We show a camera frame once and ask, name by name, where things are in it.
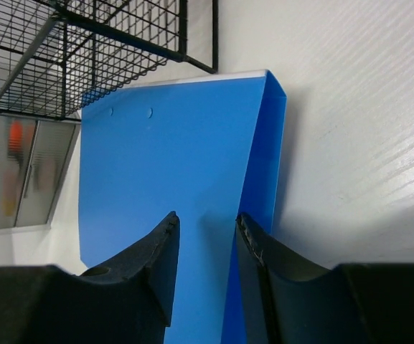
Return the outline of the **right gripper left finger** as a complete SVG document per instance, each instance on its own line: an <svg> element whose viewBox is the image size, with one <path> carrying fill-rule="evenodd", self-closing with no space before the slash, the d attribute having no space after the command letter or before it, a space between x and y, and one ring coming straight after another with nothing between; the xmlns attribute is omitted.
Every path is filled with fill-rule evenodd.
<svg viewBox="0 0 414 344"><path fill-rule="evenodd" d="M0 267L0 343L162 343L171 325L180 221L80 275L58 266Z"/></svg>

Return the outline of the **orange highlighter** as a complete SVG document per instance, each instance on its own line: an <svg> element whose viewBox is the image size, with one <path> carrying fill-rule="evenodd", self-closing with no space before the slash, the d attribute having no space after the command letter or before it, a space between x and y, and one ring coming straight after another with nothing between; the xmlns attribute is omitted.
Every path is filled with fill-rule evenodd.
<svg viewBox="0 0 414 344"><path fill-rule="evenodd" d="M19 166L24 162L24 127L19 120L11 123L8 139L8 157L15 160Z"/></svg>

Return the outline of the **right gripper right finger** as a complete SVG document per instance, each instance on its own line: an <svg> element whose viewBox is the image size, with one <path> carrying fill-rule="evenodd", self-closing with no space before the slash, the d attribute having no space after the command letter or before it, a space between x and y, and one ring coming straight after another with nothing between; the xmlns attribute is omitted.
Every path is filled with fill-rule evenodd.
<svg viewBox="0 0 414 344"><path fill-rule="evenodd" d="M236 220L249 343L414 343L414 264L324 268Z"/></svg>

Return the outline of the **yellow highlighter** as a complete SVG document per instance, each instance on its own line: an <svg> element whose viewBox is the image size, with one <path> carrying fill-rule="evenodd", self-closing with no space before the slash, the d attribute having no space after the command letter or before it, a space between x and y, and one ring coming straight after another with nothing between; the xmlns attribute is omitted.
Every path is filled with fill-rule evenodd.
<svg viewBox="0 0 414 344"><path fill-rule="evenodd" d="M13 216L19 200L19 175L11 171L4 174L2 207L5 216Z"/></svg>

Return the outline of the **clear plastic drawer unit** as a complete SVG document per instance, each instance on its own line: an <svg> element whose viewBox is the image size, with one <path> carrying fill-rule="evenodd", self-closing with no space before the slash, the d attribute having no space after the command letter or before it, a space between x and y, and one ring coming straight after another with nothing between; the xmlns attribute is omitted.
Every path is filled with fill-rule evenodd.
<svg viewBox="0 0 414 344"><path fill-rule="evenodd" d="M8 157L9 128L23 127L24 162ZM51 219L79 133L73 123L0 115L0 229L45 225ZM2 207L3 179L7 171L19 175L19 200L13 216Z"/></svg>

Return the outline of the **blue folder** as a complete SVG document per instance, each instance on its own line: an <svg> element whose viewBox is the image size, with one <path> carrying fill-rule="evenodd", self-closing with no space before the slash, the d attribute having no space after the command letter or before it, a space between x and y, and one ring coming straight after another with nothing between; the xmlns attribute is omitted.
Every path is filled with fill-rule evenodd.
<svg viewBox="0 0 414 344"><path fill-rule="evenodd" d="M273 227L287 97L269 70L112 92L82 112L78 228L92 267L180 220L167 343L245 343L235 220Z"/></svg>

